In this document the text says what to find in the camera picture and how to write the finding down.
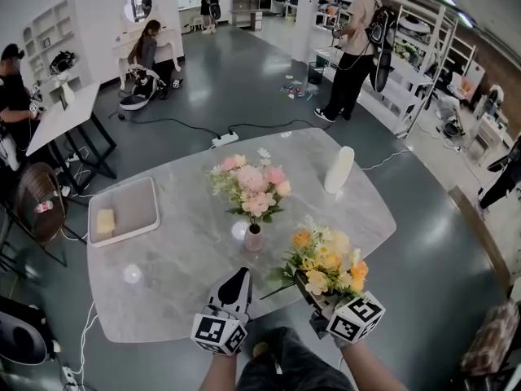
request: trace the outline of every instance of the backpack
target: backpack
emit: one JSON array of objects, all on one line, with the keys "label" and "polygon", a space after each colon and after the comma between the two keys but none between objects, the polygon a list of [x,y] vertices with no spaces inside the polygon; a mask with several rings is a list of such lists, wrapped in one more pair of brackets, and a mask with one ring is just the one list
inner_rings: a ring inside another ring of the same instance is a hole
[{"label": "backpack", "polygon": [[380,7],[376,0],[374,2],[378,8],[366,32],[369,42],[377,49],[374,53],[376,70],[370,74],[371,84],[376,91],[380,92],[385,88],[391,71],[392,49],[398,23],[396,13],[391,8]]},{"label": "backpack", "polygon": [[210,17],[214,20],[219,20],[221,18],[219,0],[206,0],[206,3],[210,6]]}]

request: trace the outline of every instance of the flower vase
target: flower vase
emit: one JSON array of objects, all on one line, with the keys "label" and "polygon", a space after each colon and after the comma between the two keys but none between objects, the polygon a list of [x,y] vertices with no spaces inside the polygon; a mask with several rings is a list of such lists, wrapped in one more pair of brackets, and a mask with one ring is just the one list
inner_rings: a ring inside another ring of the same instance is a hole
[{"label": "flower vase", "polygon": [[244,235],[244,247],[250,252],[256,252],[262,248],[263,237],[261,227],[252,224],[246,230]]}]

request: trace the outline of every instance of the bag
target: bag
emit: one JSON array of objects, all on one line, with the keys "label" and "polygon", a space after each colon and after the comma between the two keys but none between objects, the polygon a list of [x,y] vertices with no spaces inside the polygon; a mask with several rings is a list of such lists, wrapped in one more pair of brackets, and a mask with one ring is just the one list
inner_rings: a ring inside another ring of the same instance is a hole
[{"label": "bag", "polygon": [[50,63],[51,75],[59,75],[72,68],[76,63],[76,55],[69,51],[60,51]]},{"label": "bag", "polygon": [[219,20],[221,18],[219,0],[206,0],[206,3],[210,6],[210,17],[214,20]]},{"label": "bag", "polygon": [[396,37],[396,13],[389,7],[381,6],[373,14],[369,28],[366,29],[369,42],[376,47],[374,64],[376,71],[371,74],[373,88],[380,92],[387,84],[387,78],[391,72],[392,49]]}]

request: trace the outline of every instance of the trash bin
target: trash bin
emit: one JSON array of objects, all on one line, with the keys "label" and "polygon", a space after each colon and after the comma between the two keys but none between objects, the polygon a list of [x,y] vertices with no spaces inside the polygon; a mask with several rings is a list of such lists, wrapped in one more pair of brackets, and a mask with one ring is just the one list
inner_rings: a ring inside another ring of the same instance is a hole
[{"label": "trash bin", "polygon": [[317,62],[310,62],[308,69],[308,83],[320,84],[322,82],[322,74],[324,73],[324,66]]}]

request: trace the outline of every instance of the pink flower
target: pink flower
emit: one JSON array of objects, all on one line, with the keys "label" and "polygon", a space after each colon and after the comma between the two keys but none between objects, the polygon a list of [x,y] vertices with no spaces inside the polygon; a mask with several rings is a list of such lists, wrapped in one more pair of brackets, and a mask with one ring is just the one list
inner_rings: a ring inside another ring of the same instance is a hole
[{"label": "pink flower", "polygon": [[233,168],[235,168],[235,158],[228,156],[224,161],[222,161],[221,166],[223,171],[231,171]]},{"label": "pink flower", "polygon": [[248,201],[245,201],[242,206],[245,212],[250,213],[255,217],[260,217],[262,216],[262,213],[268,211],[270,206],[276,204],[277,202],[274,200],[273,194],[260,192],[249,198]]},{"label": "pink flower", "polygon": [[237,170],[237,181],[242,190],[253,192],[266,191],[269,185],[262,172],[251,165],[245,165]]},{"label": "pink flower", "polygon": [[284,175],[284,172],[282,169],[279,168],[268,168],[268,172],[266,173],[266,177],[268,178],[268,181],[271,182],[274,185],[280,184],[282,181],[286,179],[286,175]]}]

